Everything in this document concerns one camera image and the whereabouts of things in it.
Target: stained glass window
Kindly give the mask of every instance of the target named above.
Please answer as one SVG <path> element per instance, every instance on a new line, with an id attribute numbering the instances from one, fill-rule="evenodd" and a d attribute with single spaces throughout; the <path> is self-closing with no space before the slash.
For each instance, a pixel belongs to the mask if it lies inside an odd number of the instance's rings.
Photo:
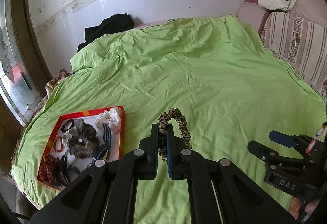
<path id="1" fill-rule="evenodd" d="M 19 54 L 12 27 L 10 0 L 0 0 L 0 94 L 23 126 L 42 100 Z"/>

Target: green bed sheet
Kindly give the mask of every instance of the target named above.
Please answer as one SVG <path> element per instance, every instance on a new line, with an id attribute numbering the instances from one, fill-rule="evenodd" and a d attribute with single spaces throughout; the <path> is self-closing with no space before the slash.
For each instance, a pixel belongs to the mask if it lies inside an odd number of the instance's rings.
<path id="1" fill-rule="evenodd" d="M 150 135 L 161 112 L 179 108 L 193 150 L 212 160 L 229 158 L 285 208 L 290 196 L 263 182 L 264 163 L 248 153 L 247 144 L 255 139 L 298 157 L 270 142 L 269 132 L 312 136 L 326 118 L 323 99 L 235 16 L 178 19 L 105 36 L 74 55 L 71 64 L 76 74 L 58 85 L 28 126 L 11 170 L 38 208 L 58 193 L 36 176 L 63 114 L 123 105 L 127 153 Z M 139 182 L 135 223 L 190 223 L 187 182 L 169 180 L 162 160 L 158 166 L 155 181 Z"/>

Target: silver bolt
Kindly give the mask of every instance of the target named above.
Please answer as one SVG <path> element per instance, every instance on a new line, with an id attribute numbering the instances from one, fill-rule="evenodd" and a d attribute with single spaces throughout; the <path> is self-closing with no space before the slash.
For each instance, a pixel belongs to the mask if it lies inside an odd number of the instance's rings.
<path id="1" fill-rule="evenodd" d="M 136 149 L 134 150 L 134 155 L 141 156 L 144 154 L 144 151 L 142 149 Z"/>
<path id="2" fill-rule="evenodd" d="M 184 156 L 191 155 L 191 153 L 192 152 L 189 149 L 187 149 L 187 148 L 182 149 L 182 151 L 181 151 L 181 154 L 184 155 Z"/>
<path id="3" fill-rule="evenodd" d="M 97 160 L 95 162 L 96 167 L 102 167 L 104 164 L 106 164 L 106 162 L 104 160 Z"/>
<path id="4" fill-rule="evenodd" d="M 231 161 L 229 159 L 221 159 L 220 164 L 224 167 L 227 167 L 231 164 Z"/>

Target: striped sofa cushion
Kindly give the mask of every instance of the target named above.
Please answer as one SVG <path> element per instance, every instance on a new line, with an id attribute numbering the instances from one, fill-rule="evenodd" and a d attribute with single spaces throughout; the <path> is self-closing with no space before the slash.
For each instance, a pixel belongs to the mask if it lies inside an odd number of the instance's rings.
<path id="1" fill-rule="evenodd" d="M 300 16 L 273 12 L 261 34 L 264 46 L 289 62 L 319 95 L 327 76 L 327 29 Z"/>

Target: leopard print scrunchie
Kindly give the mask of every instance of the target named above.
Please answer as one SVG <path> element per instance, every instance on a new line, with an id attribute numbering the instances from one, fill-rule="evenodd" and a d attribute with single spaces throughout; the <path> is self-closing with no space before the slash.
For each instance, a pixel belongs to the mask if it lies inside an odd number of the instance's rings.
<path id="1" fill-rule="evenodd" d="M 191 136 L 187 129 L 187 122 L 185 116 L 182 115 L 179 109 L 171 108 L 168 112 L 163 112 L 158 118 L 159 128 L 159 155 L 162 156 L 162 160 L 167 161 L 167 142 L 166 142 L 166 130 L 168 121 L 172 118 L 179 124 L 180 136 L 184 139 L 186 147 L 192 149 L 190 144 Z"/>

